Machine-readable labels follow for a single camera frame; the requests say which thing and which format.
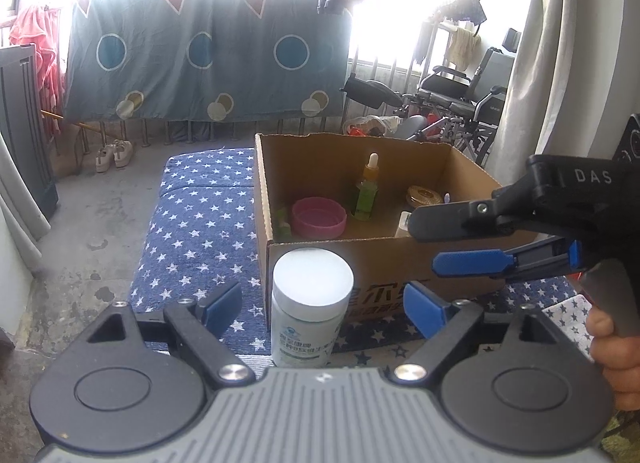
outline human hand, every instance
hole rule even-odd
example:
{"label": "human hand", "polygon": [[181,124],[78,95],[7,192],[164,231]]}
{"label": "human hand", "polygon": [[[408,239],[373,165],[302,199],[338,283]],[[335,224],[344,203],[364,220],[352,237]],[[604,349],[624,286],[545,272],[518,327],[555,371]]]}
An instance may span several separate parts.
{"label": "human hand", "polygon": [[613,319],[596,306],[587,316],[587,331],[593,335],[591,356],[603,366],[619,411],[640,409],[640,337],[614,334]]}

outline white cap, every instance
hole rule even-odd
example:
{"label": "white cap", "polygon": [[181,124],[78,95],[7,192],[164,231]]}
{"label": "white cap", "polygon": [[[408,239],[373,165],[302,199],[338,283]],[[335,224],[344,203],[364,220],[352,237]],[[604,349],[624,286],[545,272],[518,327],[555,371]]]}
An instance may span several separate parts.
{"label": "white cap", "polygon": [[378,155],[376,153],[371,153],[371,156],[369,156],[369,163],[367,164],[367,167],[369,167],[369,169],[375,169],[378,166]]}
{"label": "white cap", "polygon": [[329,250],[291,250],[273,267],[273,298],[299,320],[322,322],[344,313],[352,288],[351,268]]}

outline pink garment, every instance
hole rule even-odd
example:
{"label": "pink garment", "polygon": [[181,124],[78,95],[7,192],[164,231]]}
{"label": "pink garment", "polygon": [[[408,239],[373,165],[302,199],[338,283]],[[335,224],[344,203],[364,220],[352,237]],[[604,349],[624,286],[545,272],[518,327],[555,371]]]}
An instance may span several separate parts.
{"label": "pink garment", "polygon": [[38,90],[41,101],[46,101],[43,109],[49,111],[62,102],[56,61],[59,18],[59,8],[31,5],[20,11],[9,33],[11,44],[35,44]]}

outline pink plastic container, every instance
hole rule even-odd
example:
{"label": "pink plastic container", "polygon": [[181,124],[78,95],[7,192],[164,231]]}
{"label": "pink plastic container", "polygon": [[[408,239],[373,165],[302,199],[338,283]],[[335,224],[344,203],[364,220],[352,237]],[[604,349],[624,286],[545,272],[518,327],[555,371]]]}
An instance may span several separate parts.
{"label": "pink plastic container", "polygon": [[335,239],[344,232],[346,225],[346,210],[332,199],[299,199],[291,208],[291,228],[306,239]]}

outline beige towel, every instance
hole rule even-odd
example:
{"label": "beige towel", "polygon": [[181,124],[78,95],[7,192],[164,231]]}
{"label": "beige towel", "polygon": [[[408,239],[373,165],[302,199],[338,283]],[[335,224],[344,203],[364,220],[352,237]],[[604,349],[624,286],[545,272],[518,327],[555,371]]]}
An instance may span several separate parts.
{"label": "beige towel", "polygon": [[480,42],[480,36],[474,36],[473,32],[465,28],[458,28],[451,36],[444,58],[455,64],[458,71],[465,71],[469,67],[478,42]]}

